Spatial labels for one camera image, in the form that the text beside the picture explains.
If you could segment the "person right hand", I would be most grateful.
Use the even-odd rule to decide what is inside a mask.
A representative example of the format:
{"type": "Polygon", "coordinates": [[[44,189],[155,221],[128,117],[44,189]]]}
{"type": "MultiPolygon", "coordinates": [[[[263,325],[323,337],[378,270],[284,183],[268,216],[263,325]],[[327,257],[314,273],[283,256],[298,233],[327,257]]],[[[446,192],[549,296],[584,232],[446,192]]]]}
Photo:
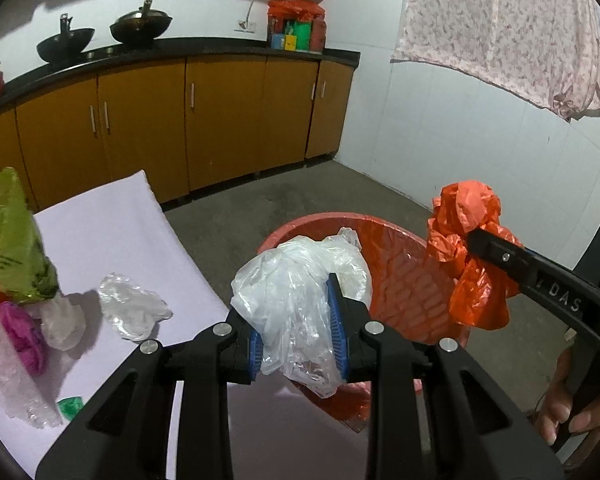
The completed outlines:
{"type": "MultiPolygon", "coordinates": [[[[572,395],[565,380],[571,370],[571,349],[562,352],[557,360],[555,375],[548,386],[534,428],[549,445],[553,445],[558,429],[571,416],[572,395]]],[[[582,444],[594,446],[600,440],[600,397],[577,412],[569,423],[570,434],[586,434],[582,444]]]]}

